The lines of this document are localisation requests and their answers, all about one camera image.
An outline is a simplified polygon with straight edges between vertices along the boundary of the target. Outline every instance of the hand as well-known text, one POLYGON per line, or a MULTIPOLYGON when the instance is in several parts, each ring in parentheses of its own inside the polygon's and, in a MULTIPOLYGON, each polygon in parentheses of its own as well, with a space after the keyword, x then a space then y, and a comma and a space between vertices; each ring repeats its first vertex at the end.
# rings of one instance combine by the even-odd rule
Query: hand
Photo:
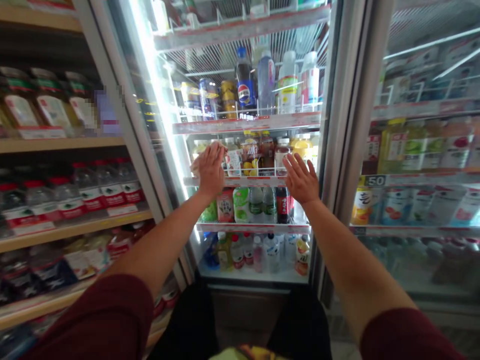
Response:
POLYGON ((286 187, 295 200, 302 206, 308 202, 320 200, 320 184, 314 165, 307 161, 308 168, 299 154, 288 154, 283 158, 287 170, 286 187))
POLYGON ((225 186, 225 174, 222 169, 225 148, 218 141, 210 144, 198 159, 200 176, 199 193, 214 198, 225 186))

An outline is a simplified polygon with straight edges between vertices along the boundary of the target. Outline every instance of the black pants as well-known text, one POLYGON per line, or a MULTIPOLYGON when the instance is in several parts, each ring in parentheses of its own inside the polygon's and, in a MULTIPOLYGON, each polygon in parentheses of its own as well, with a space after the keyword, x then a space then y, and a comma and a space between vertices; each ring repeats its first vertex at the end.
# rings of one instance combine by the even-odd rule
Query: black pants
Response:
MULTIPOLYGON (((327 317, 309 288, 290 292, 267 348, 287 359, 332 359, 327 317)), ((181 294, 148 359, 208 359, 219 352, 210 291, 195 282, 181 294)))

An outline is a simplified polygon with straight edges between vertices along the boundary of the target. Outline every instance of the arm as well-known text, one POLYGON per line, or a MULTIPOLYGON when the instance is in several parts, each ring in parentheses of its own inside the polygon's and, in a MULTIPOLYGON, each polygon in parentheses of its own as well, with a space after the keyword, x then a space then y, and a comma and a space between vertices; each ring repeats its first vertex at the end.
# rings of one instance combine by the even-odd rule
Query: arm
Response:
POLYGON ((159 222, 126 254, 122 255, 102 277, 114 274, 133 275, 141 279, 155 299, 174 267, 183 247, 205 208, 225 183, 222 170, 224 148, 211 144, 198 157, 200 188, 179 208, 159 222))
POLYGON ((377 315, 397 308, 416 309, 414 302, 384 266, 319 199, 314 166, 298 154, 287 155, 286 185, 303 207, 318 248, 340 298, 351 331, 359 344, 367 324, 377 315))

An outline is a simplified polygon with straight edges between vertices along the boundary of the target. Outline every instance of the refrigerator door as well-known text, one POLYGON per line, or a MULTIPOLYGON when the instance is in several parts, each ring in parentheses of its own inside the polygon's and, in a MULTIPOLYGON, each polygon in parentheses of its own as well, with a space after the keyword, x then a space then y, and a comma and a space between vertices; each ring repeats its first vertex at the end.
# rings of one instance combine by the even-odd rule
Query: refrigerator door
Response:
POLYGON ((226 188, 180 257, 189 282, 282 289, 319 282, 311 227, 285 186, 282 158, 298 153, 319 176, 329 173, 336 6, 91 2, 165 215, 197 191, 196 157, 213 141, 228 150, 226 188))
POLYGON ((480 7, 388 3, 372 10, 336 215, 422 309, 478 315, 480 7))

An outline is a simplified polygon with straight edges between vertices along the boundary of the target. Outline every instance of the refrigerator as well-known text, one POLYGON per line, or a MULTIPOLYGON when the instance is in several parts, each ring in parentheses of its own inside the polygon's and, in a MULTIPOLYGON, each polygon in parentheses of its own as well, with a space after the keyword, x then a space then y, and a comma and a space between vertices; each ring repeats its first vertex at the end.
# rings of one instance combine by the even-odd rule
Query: refrigerator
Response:
POLYGON ((465 330, 450 338, 473 349, 465 338, 480 329, 479 3, 74 4, 164 215, 197 190, 192 164, 203 149, 228 148, 226 188, 180 255, 185 284, 309 286, 342 322, 333 328, 345 328, 311 227, 285 191, 279 164, 291 151, 313 161, 330 211, 444 332, 465 330), (249 254, 256 237, 261 271, 249 254))

